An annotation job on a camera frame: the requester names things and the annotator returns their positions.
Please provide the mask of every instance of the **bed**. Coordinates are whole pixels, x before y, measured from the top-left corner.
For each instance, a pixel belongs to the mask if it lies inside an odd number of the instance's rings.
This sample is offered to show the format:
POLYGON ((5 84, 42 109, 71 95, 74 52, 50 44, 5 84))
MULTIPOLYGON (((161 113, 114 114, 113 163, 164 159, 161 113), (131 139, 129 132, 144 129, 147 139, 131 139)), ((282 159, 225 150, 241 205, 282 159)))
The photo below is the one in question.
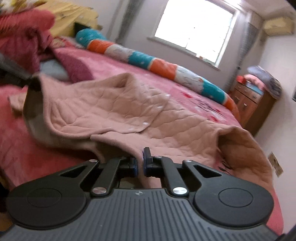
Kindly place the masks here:
MULTIPOLYGON (((158 88, 183 108, 204 118, 221 124, 240 126, 233 114, 224 106, 201 96, 188 88, 147 70, 119 62, 108 56, 87 50, 64 47, 54 51, 72 81, 105 79, 120 73, 129 72, 148 85, 158 88)), ((92 153, 47 148, 38 144, 28 133, 21 116, 16 117, 10 107, 10 95, 25 92, 12 85, 0 87, 0 168, 10 189, 36 178, 94 159, 92 153)), ((217 151, 214 168, 231 174, 231 169, 217 151)), ((281 234, 283 221, 278 199, 272 193, 275 208, 269 227, 281 234)))

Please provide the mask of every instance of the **wooden cabinet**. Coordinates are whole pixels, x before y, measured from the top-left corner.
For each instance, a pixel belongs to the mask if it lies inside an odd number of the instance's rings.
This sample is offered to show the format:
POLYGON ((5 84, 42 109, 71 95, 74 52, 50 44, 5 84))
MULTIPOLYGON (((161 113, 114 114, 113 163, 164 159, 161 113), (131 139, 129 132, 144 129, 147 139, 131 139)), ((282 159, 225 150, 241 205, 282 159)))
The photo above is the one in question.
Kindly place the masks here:
POLYGON ((246 85, 237 83, 230 97, 239 109, 241 126, 255 136, 276 100, 268 92, 260 93, 259 91, 258 93, 254 90, 256 88, 253 88, 250 83, 246 85))

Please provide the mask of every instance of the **ceiling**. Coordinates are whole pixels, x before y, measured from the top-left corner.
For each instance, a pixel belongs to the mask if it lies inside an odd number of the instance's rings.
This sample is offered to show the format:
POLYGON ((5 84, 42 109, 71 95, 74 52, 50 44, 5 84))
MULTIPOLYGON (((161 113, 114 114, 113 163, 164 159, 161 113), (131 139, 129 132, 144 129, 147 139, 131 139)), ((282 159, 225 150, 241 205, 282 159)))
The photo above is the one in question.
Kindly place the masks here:
POLYGON ((296 19, 296 11, 286 0, 243 0, 242 5, 257 12, 264 19, 279 16, 296 19))

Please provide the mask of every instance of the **curtain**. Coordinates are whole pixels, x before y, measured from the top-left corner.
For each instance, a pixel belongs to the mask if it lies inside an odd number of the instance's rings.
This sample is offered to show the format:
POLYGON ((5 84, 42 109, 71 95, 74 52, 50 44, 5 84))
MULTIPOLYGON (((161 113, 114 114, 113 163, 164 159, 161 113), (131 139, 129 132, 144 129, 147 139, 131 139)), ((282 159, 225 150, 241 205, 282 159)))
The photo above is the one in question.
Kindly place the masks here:
POLYGON ((254 45, 259 31, 263 25, 263 19, 255 12, 250 11, 247 15, 247 21, 244 30, 244 36, 242 39, 241 47, 239 50, 238 65, 231 76, 230 80, 224 87, 224 91, 227 93, 231 89, 236 77, 241 69, 242 62, 245 56, 248 54, 252 46, 254 45))
POLYGON ((140 10, 141 5, 143 4, 144 0, 129 0, 126 12, 123 16, 123 20, 121 23, 120 31, 118 37, 115 39, 117 44, 122 45, 124 37, 135 18, 137 12, 140 10))

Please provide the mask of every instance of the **window frame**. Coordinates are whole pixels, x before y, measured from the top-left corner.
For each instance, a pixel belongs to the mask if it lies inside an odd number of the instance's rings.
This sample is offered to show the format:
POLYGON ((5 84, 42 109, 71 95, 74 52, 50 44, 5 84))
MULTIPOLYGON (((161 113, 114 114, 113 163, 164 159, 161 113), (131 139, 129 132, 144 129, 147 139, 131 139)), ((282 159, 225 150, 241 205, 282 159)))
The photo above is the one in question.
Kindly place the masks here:
POLYGON ((222 57, 223 57, 223 55, 224 55, 224 52, 225 52, 227 46, 228 46, 228 42, 229 42, 230 37, 231 37, 231 35, 232 35, 232 33, 233 33, 233 29, 234 29, 234 27, 235 27, 235 25, 236 25, 236 23, 237 23, 238 16, 239 16, 239 14, 240 14, 240 12, 241 12, 242 9, 236 8, 236 7, 234 7, 234 6, 230 5, 230 4, 228 4, 227 2, 225 2, 225 1, 223 1, 223 0, 207 0, 207 1, 213 3, 213 4, 217 5, 217 6, 219 6, 219 7, 223 8, 223 9, 225 9, 226 11, 230 12, 231 14, 233 14, 233 17, 232 17, 232 20, 231 20, 231 24, 230 24, 229 29, 228 29, 228 32, 227 32, 227 34, 226 34, 226 37, 225 37, 224 43, 223 43, 223 45, 222 45, 222 47, 221 47, 221 50, 220 50, 220 52, 219 52, 219 54, 218 54, 217 60, 216 60, 216 62, 214 63, 214 62, 212 62, 212 61, 210 61, 210 60, 208 60, 208 59, 206 59, 206 58, 200 58, 200 57, 197 56, 197 54, 195 54, 194 52, 192 52, 192 51, 186 49, 186 47, 181 47, 181 46, 179 46, 179 45, 176 45, 176 44, 171 43, 171 42, 169 42, 169 41, 166 41, 166 40, 164 40, 164 39, 161 39, 161 38, 157 38, 157 37, 155 37, 155 33, 156 33, 156 31, 157 31, 157 28, 158 28, 158 26, 159 26, 159 23, 160 23, 160 20, 161 20, 161 18, 162 18, 162 16, 163 16, 163 13, 164 13, 164 11, 165 11, 165 8, 166 8, 166 6, 167 6, 167 4, 168 4, 168 1, 169 1, 169 0, 167 0, 167 1, 164 2, 164 5, 163 5, 163 7, 162 7, 162 11, 161 11, 161 13, 159 14, 159 17, 158 17, 158 19, 157 19, 156 25, 154 26, 154 29, 153 29, 152 35, 151 35, 150 37, 147 37, 147 39, 148 39, 148 40, 155 41, 155 42, 158 42, 158 43, 161 43, 161 44, 164 44, 164 45, 169 46, 169 47, 171 47, 171 48, 173 48, 173 49, 176 49, 176 50, 178 50, 178 51, 181 51, 181 52, 183 52, 183 53, 185 53, 185 54, 188 54, 188 55, 190 55, 190 56, 193 56, 193 57, 195 57, 195 58, 197 58, 197 59, 199 59, 199 60, 201 60, 201 61, 203 61, 203 62, 205 62, 205 63, 207 63, 207 64, 209 64, 209 65, 211 65, 211 66, 214 67, 215 69, 219 70, 219 68, 218 68, 218 67, 219 67, 219 64, 220 64, 220 62, 221 62, 221 60, 222 60, 222 57))

